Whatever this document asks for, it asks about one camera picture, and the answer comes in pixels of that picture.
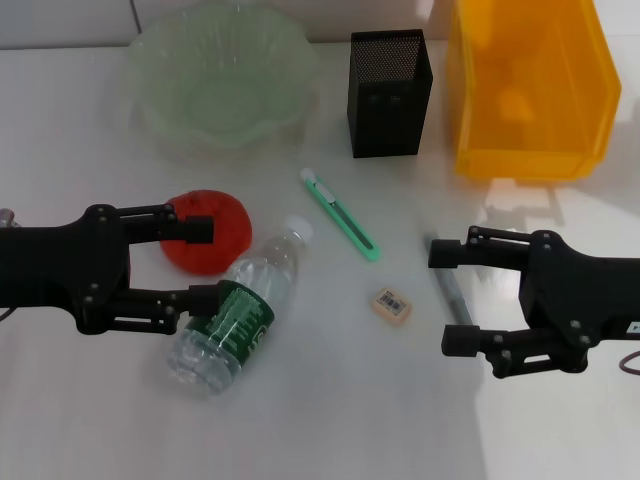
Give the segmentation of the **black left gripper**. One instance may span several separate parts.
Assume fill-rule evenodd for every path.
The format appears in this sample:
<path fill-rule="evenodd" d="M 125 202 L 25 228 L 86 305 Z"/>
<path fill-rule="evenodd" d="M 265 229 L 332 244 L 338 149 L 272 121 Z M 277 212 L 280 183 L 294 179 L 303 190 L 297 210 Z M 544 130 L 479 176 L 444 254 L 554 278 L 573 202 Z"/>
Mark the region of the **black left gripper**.
<path fill-rule="evenodd" d="M 170 203 L 93 205 L 67 225 L 3 229 L 1 306 L 62 309 L 80 333 L 102 334 L 113 328 L 111 297 L 129 286 L 129 244 L 213 239 L 211 216 L 180 220 Z"/>

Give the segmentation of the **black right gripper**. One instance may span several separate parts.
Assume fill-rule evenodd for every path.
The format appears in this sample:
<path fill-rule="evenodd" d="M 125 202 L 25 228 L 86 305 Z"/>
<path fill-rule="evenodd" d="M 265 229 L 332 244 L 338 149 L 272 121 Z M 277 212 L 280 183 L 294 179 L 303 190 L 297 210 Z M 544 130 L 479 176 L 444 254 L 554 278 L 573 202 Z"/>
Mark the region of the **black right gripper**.
<path fill-rule="evenodd" d="M 546 329 L 484 330 L 446 325 L 442 353 L 482 353 L 496 378 L 559 370 L 581 373 L 591 348 L 604 340 L 639 339 L 639 260 L 595 257 L 551 231 L 532 234 L 471 226 L 465 243 L 431 241 L 428 266 L 486 266 L 525 271 L 525 320 Z"/>

